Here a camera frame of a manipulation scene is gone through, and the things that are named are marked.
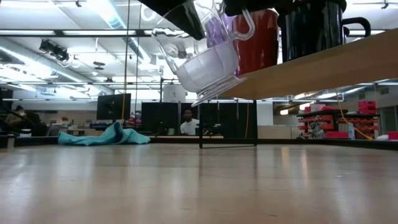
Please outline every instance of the computer monitor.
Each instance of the computer monitor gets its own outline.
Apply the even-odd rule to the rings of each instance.
[[[131,107],[130,104],[131,104],[130,93],[126,94],[124,97],[124,111],[123,111],[123,94],[99,96],[97,102],[97,120],[129,119],[130,107]]]

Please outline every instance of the black mug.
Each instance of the black mug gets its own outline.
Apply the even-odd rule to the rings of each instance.
[[[278,7],[283,61],[345,44],[343,25],[361,24],[369,36],[371,26],[365,18],[343,19],[346,7],[345,0],[303,0]]]

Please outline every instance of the ceiling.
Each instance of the ceiling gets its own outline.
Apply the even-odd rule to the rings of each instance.
[[[349,0],[348,7],[344,13],[344,18],[365,17],[372,26],[372,29],[393,29],[398,27],[398,7],[388,7],[381,9],[382,4],[373,4],[367,6],[355,5],[362,2],[379,2],[380,0]],[[75,1],[53,0],[53,1],[14,1],[2,0],[0,7],[0,29],[110,29],[108,23],[101,17],[98,10],[93,10],[90,1],[80,1],[82,7],[77,7]],[[121,20],[127,24],[128,1],[113,0],[113,6],[119,14]],[[132,1],[130,7],[129,27],[130,29],[148,29],[154,28],[155,23],[160,16],[142,5],[138,1]],[[349,25],[351,29],[361,29],[357,25]],[[103,82],[108,77],[114,77],[114,81],[122,82],[124,75],[124,64],[127,63],[128,81],[134,82],[138,75],[138,82],[160,82],[160,72],[157,69],[138,69],[136,54],[127,48],[126,61],[126,43],[120,37],[103,37],[98,39],[96,48],[95,38],[39,38],[39,37],[12,37],[11,41],[16,42],[23,48],[27,48],[38,55],[42,39],[49,39],[51,42],[65,47],[71,57],[75,57],[72,64],[61,64],[58,66],[67,66],[67,69],[79,73],[90,80]],[[165,60],[161,60],[157,55],[161,55],[157,44],[151,37],[136,37],[136,41],[142,47],[143,51],[150,55],[151,63],[158,68],[163,65],[165,71],[164,78],[176,78],[169,70]],[[55,62],[54,58],[44,55],[49,60]],[[104,62],[104,70],[95,70],[94,61]],[[157,89],[160,85],[143,85],[144,89]]]

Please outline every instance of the shelving unit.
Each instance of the shelving unit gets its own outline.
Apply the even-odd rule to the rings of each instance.
[[[398,29],[251,72],[222,96],[261,100],[398,77]]]
[[[344,117],[349,123],[353,123],[355,128],[369,137],[375,137],[375,131],[379,130],[379,126],[375,125],[379,122],[379,114],[346,114],[347,112],[347,110],[343,110]],[[299,122],[304,123],[303,126],[299,126],[299,129],[304,130],[306,134],[303,136],[306,138],[310,138],[309,130],[312,130],[311,124],[313,123],[318,123],[319,128],[324,133],[331,131],[332,133],[326,135],[328,138],[348,138],[348,125],[345,123],[340,110],[321,110],[299,114],[297,117],[299,117]],[[339,124],[347,125],[347,130],[343,129]],[[365,139],[365,137],[355,131],[355,139]]]

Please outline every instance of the cup handle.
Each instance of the cup handle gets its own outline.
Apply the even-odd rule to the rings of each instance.
[[[365,30],[365,37],[369,37],[371,35],[372,29],[371,29],[371,24],[369,21],[363,17],[353,17],[349,19],[343,19],[341,21],[341,25],[347,25],[347,24],[361,24]]]
[[[246,34],[241,34],[240,32],[234,31],[231,34],[231,40],[236,40],[236,39],[238,39],[238,40],[248,40],[248,39],[250,39],[253,36],[254,32],[256,31],[256,27],[254,25],[254,21],[253,21],[253,19],[250,16],[250,12],[248,11],[248,9],[245,6],[242,7],[242,12],[243,12],[243,16],[244,16],[246,22],[249,25],[249,32],[247,32]]]

